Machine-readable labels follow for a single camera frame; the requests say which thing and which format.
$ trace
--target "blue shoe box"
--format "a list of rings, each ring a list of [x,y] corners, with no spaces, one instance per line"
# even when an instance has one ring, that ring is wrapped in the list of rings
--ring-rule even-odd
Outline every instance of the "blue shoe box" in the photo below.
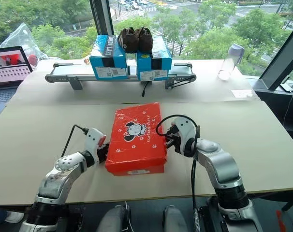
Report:
[[[160,81],[168,78],[171,54],[161,36],[153,37],[151,54],[137,52],[137,75],[140,81]]]
[[[97,80],[128,79],[126,54],[115,35],[98,35],[89,61]]]

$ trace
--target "beige tabletop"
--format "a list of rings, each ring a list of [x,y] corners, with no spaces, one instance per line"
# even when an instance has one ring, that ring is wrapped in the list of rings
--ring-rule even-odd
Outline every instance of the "beige tabletop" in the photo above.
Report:
[[[172,90],[164,88],[164,81],[154,81],[146,88],[140,82],[84,82],[83,90],[73,90],[69,82],[49,83],[45,75],[51,73],[55,62],[81,64],[81,60],[43,60],[37,69],[20,85],[9,104],[120,104],[147,102],[218,102],[260,100],[238,69],[228,81],[217,78],[222,60],[174,60],[174,63],[193,65],[197,79]],[[250,97],[235,97],[235,90],[249,90]]]
[[[73,124],[98,128],[109,141],[115,110],[127,106],[9,104],[0,115],[0,205],[33,202]],[[293,140],[264,102],[161,103],[161,112],[192,117],[201,125],[201,137],[221,143],[235,158],[247,192],[293,189]],[[84,139],[75,132],[67,154],[83,151]],[[191,162],[170,148],[163,174],[113,176],[103,164],[91,167],[76,180],[67,202],[190,196]],[[214,194],[200,165],[195,188],[198,196]]]

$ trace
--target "white paper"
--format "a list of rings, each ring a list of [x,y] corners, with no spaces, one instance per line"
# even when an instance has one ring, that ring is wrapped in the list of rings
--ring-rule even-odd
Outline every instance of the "white paper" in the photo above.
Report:
[[[168,76],[168,70],[155,70],[155,79],[156,78],[163,78],[163,77],[167,77]]]
[[[140,72],[140,81],[154,81],[155,71]]]
[[[112,73],[113,77],[126,76],[126,69],[111,68],[111,73]]]
[[[99,78],[112,78],[112,71],[110,67],[95,67]]]
[[[253,97],[252,89],[232,90],[235,98],[250,98]]]
[[[148,171],[148,170],[142,169],[142,170],[129,171],[129,172],[127,172],[127,174],[128,175],[138,175],[138,174],[147,174],[149,172],[150,171]]]

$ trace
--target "laptop keyboard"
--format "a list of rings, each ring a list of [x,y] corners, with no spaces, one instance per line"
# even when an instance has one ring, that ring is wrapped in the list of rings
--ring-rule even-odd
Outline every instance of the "laptop keyboard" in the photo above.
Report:
[[[7,102],[15,94],[16,88],[0,90],[0,102]]]

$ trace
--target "laptop screen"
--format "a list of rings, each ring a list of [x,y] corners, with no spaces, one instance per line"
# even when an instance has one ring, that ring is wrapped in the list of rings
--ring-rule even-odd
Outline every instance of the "laptop screen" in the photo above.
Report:
[[[0,49],[0,86],[10,82],[23,81],[31,68],[25,55],[22,55],[20,49]]]

